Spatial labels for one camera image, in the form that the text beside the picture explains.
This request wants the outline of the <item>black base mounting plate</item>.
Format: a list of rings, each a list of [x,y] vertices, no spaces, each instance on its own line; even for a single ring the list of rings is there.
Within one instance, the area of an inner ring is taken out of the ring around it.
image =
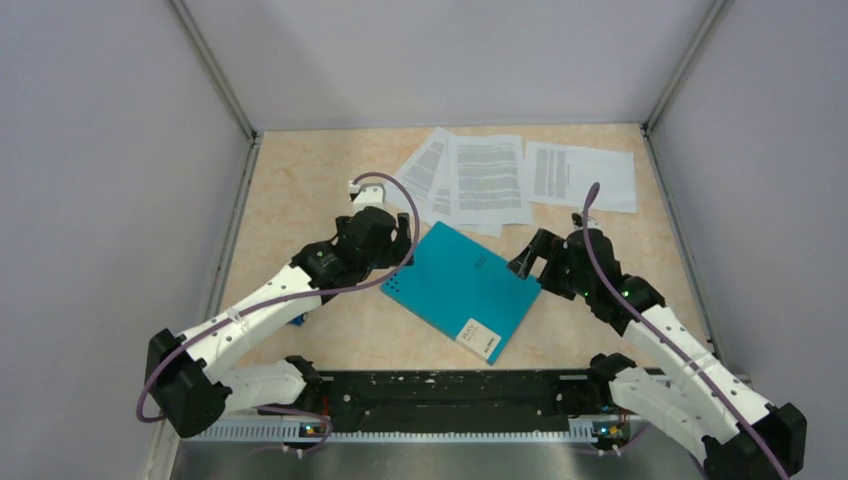
[[[585,370],[362,370],[311,373],[289,406],[337,432],[561,431],[602,417],[630,433],[635,414],[596,395]]]

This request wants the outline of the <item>aluminium frame rail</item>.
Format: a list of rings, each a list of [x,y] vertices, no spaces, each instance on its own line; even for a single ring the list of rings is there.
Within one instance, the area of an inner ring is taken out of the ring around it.
[[[570,421],[569,428],[561,431],[533,430],[529,432],[333,432],[330,443],[572,443],[596,444],[609,437],[627,441],[644,431],[642,419],[635,416],[634,428],[625,433],[622,428],[614,430],[612,423],[602,417],[583,417]],[[311,444],[321,439],[309,436],[307,429],[317,426],[317,421],[303,417],[275,417],[236,415],[221,419],[198,435],[188,437],[188,442],[266,442]]]

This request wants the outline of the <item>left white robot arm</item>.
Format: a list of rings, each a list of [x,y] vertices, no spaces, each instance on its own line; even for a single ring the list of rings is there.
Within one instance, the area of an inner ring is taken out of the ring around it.
[[[314,410],[321,388],[307,377],[302,358],[248,368],[236,361],[292,320],[412,265],[421,234],[417,210],[392,215],[369,205],[335,224],[334,237],[305,245],[230,309],[180,333],[165,328],[151,337],[137,419],[166,422],[187,439],[234,411],[275,404]]]

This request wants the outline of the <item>single printed paper sheet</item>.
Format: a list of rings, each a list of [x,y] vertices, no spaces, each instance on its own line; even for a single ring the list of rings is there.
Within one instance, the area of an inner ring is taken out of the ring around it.
[[[595,209],[638,212],[631,152],[528,141],[524,176],[525,197],[531,202],[579,208],[590,187],[599,183]]]

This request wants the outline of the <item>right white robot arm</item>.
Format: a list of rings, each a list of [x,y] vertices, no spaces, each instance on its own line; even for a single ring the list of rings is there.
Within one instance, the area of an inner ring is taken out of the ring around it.
[[[597,319],[648,354],[670,381],[660,385],[623,354],[599,354],[586,385],[594,409],[621,407],[641,417],[682,446],[707,479],[789,479],[803,469],[803,413],[791,403],[776,406],[734,375],[648,281],[622,271],[599,228],[579,228],[567,237],[540,229],[508,268],[525,279],[539,259],[546,262],[538,277],[543,290],[583,298]]]

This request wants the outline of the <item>teal folder black inside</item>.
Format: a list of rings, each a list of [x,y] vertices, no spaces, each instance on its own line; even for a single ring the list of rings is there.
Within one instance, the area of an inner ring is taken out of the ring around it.
[[[539,297],[533,276],[521,279],[507,260],[461,232],[435,223],[413,264],[380,290],[440,333],[493,365]]]

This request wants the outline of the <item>printed paper stack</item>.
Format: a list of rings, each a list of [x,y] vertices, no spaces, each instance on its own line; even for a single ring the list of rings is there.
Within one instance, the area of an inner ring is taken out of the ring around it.
[[[498,237],[533,223],[523,179],[523,139],[461,136],[436,128],[395,173],[421,219]]]

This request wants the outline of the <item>blue orange toy car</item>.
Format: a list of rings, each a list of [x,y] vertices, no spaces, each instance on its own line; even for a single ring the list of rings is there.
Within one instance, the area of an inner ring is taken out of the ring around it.
[[[307,318],[308,318],[307,314],[299,315],[299,316],[295,317],[294,319],[292,319],[290,321],[290,324],[295,325],[295,326],[301,326],[306,322]]]

